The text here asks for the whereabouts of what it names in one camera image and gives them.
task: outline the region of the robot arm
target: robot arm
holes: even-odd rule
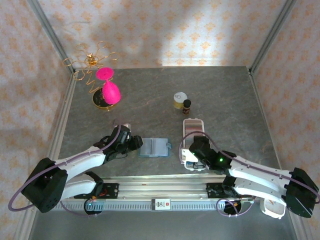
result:
[[[114,128],[111,136],[102,138],[86,151],[74,156],[56,161],[49,158],[42,159],[27,180],[54,165],[66,164],[60,165],[36,178],[21,191],[22,194],[42,213],[50,211],[60,200],[65,198],[81,194],[97,196],[102,190],[103,180],[93,172],[85,171],[115,159],[118,154],[126,154],[137,150],[143,145],[140,136],[131,136],[130,129],[127,126],[121,125],[116,140],[108,148],[98,151],[107,146],[115,138],[118,130],[117,126]],[[67,161],[73,158],[77,159],[67,164]]]
[[[189,151],[209,170],[226,175],[222,188],[230,197],[252,195],[268,199],[286,206],[293,213],[310,218],[317,196],[292,180],[309,186],[316,192],[319,188],[308,174],[300,168],[293,171],[280,170],[248,161],[232,152],[216,152],[210,148],[209,139],[195,136]]]

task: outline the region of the gray marble surface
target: gray marble surface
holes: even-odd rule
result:
[[[180,164],[178,146],[183,136],[183,120],[198,118],[204,121],[205,132],[223,150],[278,167],[245,67],[116,69],[113,79],[122,99],[110,112],[94,106],[86,79],[77,82],[59,158],[82,152],[110,135],[113,120],[120,119],[123,124],[131,124],[133,135],[169,138],[171,155],[167,158],[138,157],[138,152],[134,151],[126,158],[95,168],[96,174],[100,177],[190,174],[192,172]],[[176,92],[185,92],[192,101],[187,117],[173,107]]]

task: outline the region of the floral wallpaper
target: floral wallpaper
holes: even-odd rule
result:
[[[46,157],[70,75],[26,0],[2,0],[0,15],[0,239],[11,240],[20,213],[8,202]]]
[[[39,0],[67,55],[119,52],[114,68],[250,66],[285,0]]]
[[[320,4],[297,1],[254,75],[282,167],[302,168],[320,187]],[[320,209],[309,224],[320,235]]]

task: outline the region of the jar lid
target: jar lid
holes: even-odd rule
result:
[[[185,94],[184,92],[180,91],[177,92],[176,94],[174,94],[173,99],[177,102],[182,104],[184,102],[184,100],[188,99],[187,94]]]
[[[184,101],[183,101],[183,106],[184,106],[185,108],[190,108],[190,106],[191,106],[191,101],[190,101],[189,99],[184,100]]]

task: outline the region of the bottle cap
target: bottle cap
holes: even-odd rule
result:
[[[183,101],[183,107],[190,108],[191,101],[189,99]]]

